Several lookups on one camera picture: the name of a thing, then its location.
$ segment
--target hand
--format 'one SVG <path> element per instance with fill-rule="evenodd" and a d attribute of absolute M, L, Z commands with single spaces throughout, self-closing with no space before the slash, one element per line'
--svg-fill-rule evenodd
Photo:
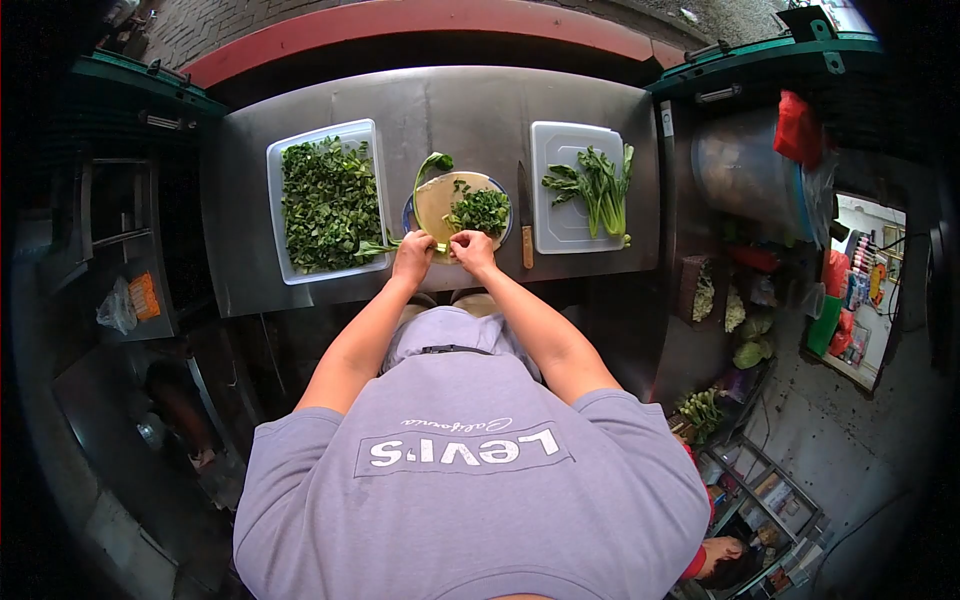
<path fill-rule="evenodd" d="M 426 277 L 434 246 L 433 236 L 418 229 L 404 235 L 400 247 L 396 249 L 393 279 L 408 286 L 411 296 Z"/>
<path fill-rule="evenodd" d="M 467 273 L 480 278 L 480 275 L 493 268 L 493 240 L 482 231 L 464 230 L 450 236 L 450 255 L 464 266 Z"/>

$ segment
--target cabbage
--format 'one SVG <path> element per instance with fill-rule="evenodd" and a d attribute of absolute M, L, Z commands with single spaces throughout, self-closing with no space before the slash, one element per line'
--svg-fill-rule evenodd
<path fill-rule="evenodd" d="M 774 347 L 768 340 L 760 338 L 755 342 L 744 342 L 733 353 L 733 365 L 738 369 L 749 369 L 764 358 L 774 355 Z"/>
<path fill-rule="evenodd" d="M 740 327 L 739 334 L 744 340 L 755 340 L 774 324 L 774 311 L 763 310 L 751 315 Z"/>
<path fill-rule="evenodd" d="M 693 294 L 693 320 L 702 321 L 713 311 L 713 281 L 710 279 L 709 263 L 700 266 L 697 276 L 697 291 Z"/>
<path fill-rule="evenodd" d="M 736 288 L 731 285 L 727 291 L 727 313 L 724 316 L 724 331 L 727 333 L 733 332 L 736 326 L 743 323 L 746 318 L 747 311 L 743 308 L 743 300 L 736 293 Z"/>

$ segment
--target red plastic bag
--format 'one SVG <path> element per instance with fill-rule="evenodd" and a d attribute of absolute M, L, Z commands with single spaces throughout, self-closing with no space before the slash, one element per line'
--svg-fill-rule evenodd
<path fill-rule="evenodd" d="M 844 351 L 847 349 L 847 346 L 849 346 L 852 342 L 853 336 L 851 336 L 851 334 L 837 331 L 833 334 L 833 339 L 830 340 L 830 347 L 827 348 L 827 352 L 833 356 L 839 356 L 844 353 Z"/>
<path fill-rule="evenodd" d="M 797 94 L 782 89 L 774 150 L 812 171 L 820 166 L 822 149 L 823 127 L 813 109 Z"/>
<path fill-rule="evenodd" d="M 850 259 L 847 255 L 836 250 L 830 251 L 830 260 L 824 269 L 821 280 L 827 286 L 827 295 L 842 298 L 840 291 L 847 281 L 847 271 L 850 270 Z"/>
<path fill-rule="evenodd" d="M 827 352 L 833 356 L 839 356 L 843 354 L 844 350 L 847 349 L 853 342 L 853 312 L 847 310 L 846 308 L 840 309 L 840 320 L 837 321 L 837 331 L 833 334 L 833 339 L 830 340 L 830 347 L 827 348 Z"/>
<path fill-rule="evenodd" d="M 844 333 L 853 333 L 853 312 L 846 308 L 840 309 L 840 320 L 837 322 L 837 330 Z"/>

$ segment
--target white plastic tray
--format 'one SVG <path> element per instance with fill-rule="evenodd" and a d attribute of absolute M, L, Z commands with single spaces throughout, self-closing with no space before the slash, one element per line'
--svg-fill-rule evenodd
<path fill-rule="evenodd" d="M 274 225 L 276 257 L 280 261 L 280 274 L 283 276 L 283 282 L 287 285 L 298 285 L 301 283 L 310 283 L 311 281 L 324 281 L 325 279 L 333 279 L 336 277 L 381 271 L 390 266 L 392 255 L 380 254 L 375 257 L 373 261 L 361 267 L 352 267 L 339 271 L 319 271 L 305 275 L 290 262 L 290 254 L 287 253 L 287 236 L 284 232 L 283 204 L 280 201 L 280 199 L 283 198 L 283 150 L 295 144 L 319 142 L 325 137 L 335 137 L 337 135 L 340 136 L 340 141 L 347 151 L 353 148 L 359 148 L 361 142 L 367 142 L 367 156 L 373 159 L 373 175 L 376 177 L 376 200 L 380 210 L 380 234 L 383 236 L 382 243 L 384 245 L 387 244 L 387 223 L 383 214 L 385 199 L 383 186 L 381 185 L 383 178 L 380 174 L 380 165 L 383 163 L 383 160 L 381 160 L 380 153 L 377 149 L 376 125 L 372 119 L 360 119 L 359 121 L 331 125 L 323 129 L 281 139 L 267 147 L 267 189 L 270 194 L 270 219 Z"/>
<path fill-rule="evenodd" d="M 557 121 L 535 121 L 530 126 L 530 148 L 533 161 L 534 242 L 541 254 L 605 252 L 623 248 L 623 237 L 611 238 L 601 223 L 596 238 L 590 237 L 587 207 L 579 196 L 564 204 L 552 206 L 557 192 L 540 185 L 548 164 L 568 164 L 577 171 L 584 168 L 577 162 L 577 153 L 593 146 L 616 165 L 616 174 L 623 167 L 623 140 L 613 130 Z"/>

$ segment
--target wooden cutting board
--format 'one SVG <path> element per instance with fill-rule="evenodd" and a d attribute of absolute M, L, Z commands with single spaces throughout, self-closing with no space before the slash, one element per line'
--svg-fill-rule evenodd
<path fill-rule="evenodd" d="M 444 223 L 444 215 L 449 214 L 453 204 L 464 197 L 463 191 L 458 192 L 453 189 L 453 182 L 456 180 L 465 181 L 466 185 L 470 186 L 468 190 L 470 192 L 481 189 L 501 191 L 489 177 L 471 171 L 444 173 L 418 187 L 415 210 L 420 228 L 432 235 L 435 240 L 444 244 L 448 243 L 450 236 L 454 234 L 454 230 Z M 512 218 L 513 214 L 507 217 L 508 227 L 504 228 L 500 236 L 493 240 L 494 251 L 500 248 L 500 244 L 509 229 L 509 220 Z M 449 255 L 437 254 L 434 262 L 451 263 L 454 261 Z"/>

